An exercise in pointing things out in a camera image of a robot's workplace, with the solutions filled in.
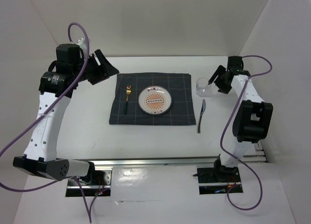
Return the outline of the clear wine glass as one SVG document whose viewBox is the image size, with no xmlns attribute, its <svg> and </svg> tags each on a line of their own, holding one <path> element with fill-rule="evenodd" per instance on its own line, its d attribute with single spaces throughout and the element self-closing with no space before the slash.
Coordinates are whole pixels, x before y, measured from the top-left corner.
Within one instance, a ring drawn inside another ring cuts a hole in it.
<svg viewBox="0 0 311 224">
<path fill-rule="evenodd" d="M 196 82 L 196 95 L 199 97 L 209 97 L 211 95 L 211 83 L 207 78 L 199 78 Z"/>
</svg>

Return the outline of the gold fork green handle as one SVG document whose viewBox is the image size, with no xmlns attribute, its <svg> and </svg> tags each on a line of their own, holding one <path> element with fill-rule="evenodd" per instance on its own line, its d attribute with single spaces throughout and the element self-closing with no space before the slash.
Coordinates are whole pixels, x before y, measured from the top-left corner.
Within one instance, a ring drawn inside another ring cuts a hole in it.
<svg viewBox="0 0 311 224">
<path fill-rule="evenodd" d="M 124 104 L 124 109 L 123 109 L 123 114 L 126 115 L 127 114 L 127 109 L 128 109 L 128 100 L 129 100 L 129 95 L 131 94 L 131 85 L 127 85 L 126 87 L 126 100 L 125 100 L 125 104 Z"/>
</svg>

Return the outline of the dark checked cloth placemat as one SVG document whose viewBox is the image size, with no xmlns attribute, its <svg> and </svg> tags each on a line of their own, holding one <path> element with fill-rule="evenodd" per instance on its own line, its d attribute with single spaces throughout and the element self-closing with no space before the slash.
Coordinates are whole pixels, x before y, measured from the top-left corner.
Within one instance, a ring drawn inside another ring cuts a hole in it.
<svg viewBox="0 0 311 224">
<path fill-rule="evenodd" d="M 123 114 L 126 87 L 131 85 L 127 114 Z M 138 105 L 138 96 L 149 86 L 167 89 L 173 98 L 171 108 L 161 115 L 144 113 Z M 115 125 L 196 125 L 192 102 L 191 75 L 188 73 L 120 73 L 117 75 L 115 98 L 109 124 Z"/>
</svg>

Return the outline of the white orange patterned plate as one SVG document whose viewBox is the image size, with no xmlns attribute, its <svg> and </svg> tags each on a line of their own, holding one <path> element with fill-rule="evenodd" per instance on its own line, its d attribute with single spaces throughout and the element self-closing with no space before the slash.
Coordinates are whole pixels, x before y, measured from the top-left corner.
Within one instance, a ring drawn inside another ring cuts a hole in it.
<svg viewBox="0 0 311 224">
<path fill-rule="evenodd" d="M 149 86 L 138 96 L 140 109 L 150 115 L 161 115 L 167 112 L 173 103 L 170 92 L 161 86 Z"/>
</svg>

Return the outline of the silver table knife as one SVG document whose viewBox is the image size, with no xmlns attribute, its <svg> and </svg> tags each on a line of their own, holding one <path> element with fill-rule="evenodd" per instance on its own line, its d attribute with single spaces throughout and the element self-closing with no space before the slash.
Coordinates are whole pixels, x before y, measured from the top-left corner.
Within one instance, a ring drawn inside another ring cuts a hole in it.
<svg viewBox="0 0 311 224">
<path fill-rule="evenodd" d="M 201 106 L 201 111 L 200 111 L 200 115 L 199 115 L 199 120 L 198 120 L 198 123 L 197 123 L 197 133 L 200 134 L 201 133 L 201 122 L 202 122 L 202 117 L 203 117 L 203 114 L 206 110 L 206 100 L 203 99 L 202 100 L 202 106 Z"/>
</svg>

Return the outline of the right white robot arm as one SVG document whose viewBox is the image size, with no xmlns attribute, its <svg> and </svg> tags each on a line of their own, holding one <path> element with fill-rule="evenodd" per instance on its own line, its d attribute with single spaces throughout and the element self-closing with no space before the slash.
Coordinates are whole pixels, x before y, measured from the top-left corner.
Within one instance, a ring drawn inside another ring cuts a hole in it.
<svg viewBox="0 0 311 224">
<path fill-rule="evenodd" d="M 229 117 L 226 128 L 232 125 L 232 134 L 236 142 L 230 149 L 223 150 L 212 169 L 212 176 L 217 181 L 224 181 L 237 172 L 238 162 L 248 148 L 267 137 L 273 113 L 273 105 L 267 103 L 256 91 L 252 75 L 244 69 L 242 56 L 228 57 L 227 66 L 218 66 L 209 80 L 218 91 L 228 94 L 235 91 L 238 100 Z"/>
</svg>

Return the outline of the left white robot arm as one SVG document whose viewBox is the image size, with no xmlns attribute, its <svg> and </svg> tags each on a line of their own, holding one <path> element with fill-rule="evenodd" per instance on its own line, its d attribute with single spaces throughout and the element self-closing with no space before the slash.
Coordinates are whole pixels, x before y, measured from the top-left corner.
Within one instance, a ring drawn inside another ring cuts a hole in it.
<svg viewBox="0 0 311 224">
<path fill-rule="evenodd" d="M 84 184 L 92 184 L 96 179 L 94 163 L 57 157 L 60 127 L 79 82 L 95 85 L 118 73 L 100 50 L 87 51 L 85 38 L 57 46 L 56 60 L 40 79 L 39 122 L 23 155 L 14 158 L 13 166 L 38 177 L 56 181 L 78 177 Z"/>
</svg>

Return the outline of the aluminium frame rail right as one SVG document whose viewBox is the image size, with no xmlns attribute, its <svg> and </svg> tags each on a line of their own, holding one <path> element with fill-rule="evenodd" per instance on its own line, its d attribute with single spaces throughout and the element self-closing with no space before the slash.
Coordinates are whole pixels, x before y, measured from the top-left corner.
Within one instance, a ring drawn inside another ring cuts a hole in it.
<svg viewBox="0 0 311 224">
<path fill-rule="evenodd" d="M 256 91 L 251 75 L 233 77 L 232 88 L 238 96 L 237 106 L 233 113 L 232 133 L 237 143 L 231 147 L 231 153 L 238 159 L 242 158 L 251 144 L 257 143 L 264 135 L 265 129 L 261 124 L 263 119 L 264 99 Z"/>
</svg>

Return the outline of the aluminium frame rail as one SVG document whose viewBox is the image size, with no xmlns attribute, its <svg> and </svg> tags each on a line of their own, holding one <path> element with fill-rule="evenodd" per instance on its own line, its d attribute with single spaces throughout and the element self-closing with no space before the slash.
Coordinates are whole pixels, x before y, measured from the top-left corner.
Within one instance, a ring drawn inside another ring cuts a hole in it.
<svg viewBox="0 0 311 224">
<path fill-rule="evenodd" d="M 217 156 L 212 157 L 173 157 L 173 158 L 130 158 L 130 159 L 83 159 L 95 166 L 175 166 L 175 165 L 213 165 Z"/>
<path fill-rule="evenodd" d="M 264 135 L 265 129 L 261 124 L 263 119 L 264 99 L 256 91 L 251 75 L 233 77 L 232 88 L 238 96 L 237 106 L 233 113 L 232 133 L 237 143 L 231 147 L 231 153 L 238 159 L 242 158 L 251 144 L 257 143 Z"/>
</svg>

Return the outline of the aluminium frame rail front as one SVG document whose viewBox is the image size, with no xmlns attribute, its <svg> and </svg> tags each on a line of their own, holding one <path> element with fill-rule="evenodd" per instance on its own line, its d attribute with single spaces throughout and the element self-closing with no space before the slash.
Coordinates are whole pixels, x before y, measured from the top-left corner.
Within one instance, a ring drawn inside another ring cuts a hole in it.
<svg viewBox="0 0 311 224">
<path fill-rule="evenodd" d="M 213 165 L 217 156 L 212 157 L 173 157 L 173 158 L 130 158 L 130 159 L 83 159 L 95 166 L 175 166 L 175 165 Z"/>
</svg>

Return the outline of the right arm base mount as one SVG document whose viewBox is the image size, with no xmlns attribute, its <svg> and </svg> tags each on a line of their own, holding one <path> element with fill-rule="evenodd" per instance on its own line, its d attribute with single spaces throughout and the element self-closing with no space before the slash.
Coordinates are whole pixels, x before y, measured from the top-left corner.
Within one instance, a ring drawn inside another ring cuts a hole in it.
<svg viewBox="0 0 311 224">
<path fill-rule="evenodd" d="M 200 195 L 243 193 L 242 181 L 238 168 L 233 173 L 217 173 L 214 168 L 200 167 L 192 175 L 198 180 Z"/>
</svg>

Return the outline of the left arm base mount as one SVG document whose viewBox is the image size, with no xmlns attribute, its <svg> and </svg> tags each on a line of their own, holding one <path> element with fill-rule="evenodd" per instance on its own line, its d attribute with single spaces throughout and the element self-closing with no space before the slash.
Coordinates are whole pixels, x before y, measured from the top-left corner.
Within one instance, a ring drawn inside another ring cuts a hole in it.
<svg viewBox="0 0 311 224">
<path fill-rule="evenodd" d="M 103 168 L 95 170 L 92 178 L 85 181 L 78 179 L 85 197 L 108 197 L 111 195 L 112 168 Z M 67 183 L 66 197 L 82 197 L 78 183 L 70 179 Z"/>
</svg>

